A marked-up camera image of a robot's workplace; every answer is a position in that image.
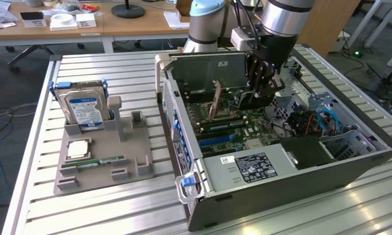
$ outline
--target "robotic arm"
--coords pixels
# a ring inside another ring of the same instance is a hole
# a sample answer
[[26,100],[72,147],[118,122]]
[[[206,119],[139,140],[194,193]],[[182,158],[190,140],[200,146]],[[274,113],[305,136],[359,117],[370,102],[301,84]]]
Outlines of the robotic arm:
[[286,85],[280,67],[290,57],[315,0],[194,0],[184,53],[218,51],[218,38],[231,37],[246,51],[246,77],[252,90],[240,109],[270,105]]

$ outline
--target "cardboard box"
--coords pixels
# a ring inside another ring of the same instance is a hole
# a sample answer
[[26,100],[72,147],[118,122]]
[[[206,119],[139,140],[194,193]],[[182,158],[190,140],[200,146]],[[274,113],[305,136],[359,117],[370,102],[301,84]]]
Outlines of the cardboard box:
[[98,27],[94,13],[78,14],[76,22],[78,22],[79,28]]
[[46,27],[47,21],[42,12],[20,12],[20,16],[27,28]]
[[182,23],[191,22],[191,6],[192,0],[178,0],[176,13]]

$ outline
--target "blue cable on floor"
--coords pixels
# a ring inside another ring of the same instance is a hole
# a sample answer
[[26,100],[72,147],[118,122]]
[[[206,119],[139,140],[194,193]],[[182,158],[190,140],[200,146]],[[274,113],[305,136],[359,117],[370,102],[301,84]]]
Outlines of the blue cable on floor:
[[[12,124],[7,121],[0,121],[0,123],[4,123],[8,125],[8,132],[7,134],[0,138],[0,141],[4,140],[4,138],[11,134],[11,131],[12,131]],[[4,174],[4,170],[3,170],[3,165],[2,165],[2,162],[0,162],[0,173],[2,173],[2,176],[3,176],[3,181],[4,181],[4,195],[3,197],[0,198],[0,202],[6,200],[7,196],[8,196],[8,183],[7,183],[7,178],[6,178],[6,174]]]

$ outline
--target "hard drive label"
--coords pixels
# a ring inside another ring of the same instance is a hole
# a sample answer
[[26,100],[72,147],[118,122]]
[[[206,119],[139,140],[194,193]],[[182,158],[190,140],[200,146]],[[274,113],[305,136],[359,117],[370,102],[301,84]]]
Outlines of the hard drive label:
[[235,162],[247,183],[278,176],[266,153],[235,158]]
[[74,111],[79,125],[84,127],[99,126],[103,123],[100,110],[96,109],[98,99],[83,98],[70,100],[70,105]]

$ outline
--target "floor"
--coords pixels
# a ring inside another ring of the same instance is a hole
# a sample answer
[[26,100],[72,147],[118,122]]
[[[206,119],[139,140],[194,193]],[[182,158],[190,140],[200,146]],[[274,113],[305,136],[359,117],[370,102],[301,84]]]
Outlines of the floor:
[[[353,33],[358,27],[363,15],[351,18],[346,30]],[[354,44],[351,51],[361,49],[362,41],[367,36],[374,24],[369,24],[367,29],[362,33],[361,37]],[[172,40],[174,46],[183,46],[184,40]],[[131,50],[159,50],[168,49],[168,44],[166,40],[148,40],[142,42],[142,49],[134,47],[134,42],[118,43],[116,52],[124,52]],[[27,47],[15,47],[16,52],[22,52]],[[103,46],[100,43],[86,43],[86,49],[80,50],[76,44],[50,46],[51,50],[56,54],[94,54],[103,53]],[[390,68],[385,65],[390,58],[392,57],[392,29],[386,28],[383,34],[375,41],[373,45],[374,54],[367,54],[361,59],[363,63],[373,63],[381,67],[382,70],[390,71]],[[6,51],[4,47],[0,47],[0,107],[15,107],[24,103],[32,103],[38,101],[39,91],[43,85],[43,79],[47,72],[48,66],[48,54],[39,50],[32,55],[28,56],[26,60],[19,62],[18,66],[22,69],[19,74],[14,74],[8,70],[7,62],[12,59],[16,53],[10,53]],[[334,64],[334,66],[346,72],[361,64],[350,59],[346,59],[339,53],[330,54],[327,60]],[[367,73],[367,68],[355,70],[349,74],[349,77],[361,86],[374,89],[370,86],[371,82],[378,80],[377,75]],[[15,112],[16,115],[35,111],[35,106],[23,108]],[[8,121],[8,116],[0,117],[0,121]],[[3,229],[3,223],[6,220],[7,206],[11,200],[12,188],[16,183],[19,166],[23,159],[26,143],[30,136],[31,124],[34,116],[15,117],[12,120],[12,129],[10,136],[0,142],[0,161],[3,163],[3,168],[6,171],[6,177],[8,181],[10,193],[0,202],[0,232]],[[0,176],[0,198],[3,197],[3,178]]]

